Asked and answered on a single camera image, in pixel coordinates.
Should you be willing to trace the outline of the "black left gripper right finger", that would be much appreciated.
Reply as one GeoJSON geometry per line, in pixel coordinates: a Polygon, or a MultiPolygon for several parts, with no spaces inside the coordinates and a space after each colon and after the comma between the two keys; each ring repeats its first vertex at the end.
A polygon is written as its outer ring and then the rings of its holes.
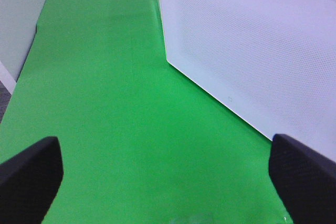
{"type": "Polygon", "coordinates": [[[335,223],[335,162],[285,135],[275,134],[269,177],[294,223],[335,223]]]}

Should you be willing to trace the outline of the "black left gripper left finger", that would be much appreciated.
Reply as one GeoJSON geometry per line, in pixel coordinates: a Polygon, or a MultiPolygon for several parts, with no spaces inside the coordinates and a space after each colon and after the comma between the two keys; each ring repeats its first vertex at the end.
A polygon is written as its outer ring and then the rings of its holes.
{"type": "Polygon", "coordinates": [[[45,137],[1,164],[1,223],[42,223],[64,176],[57,137],[45,137]]]}

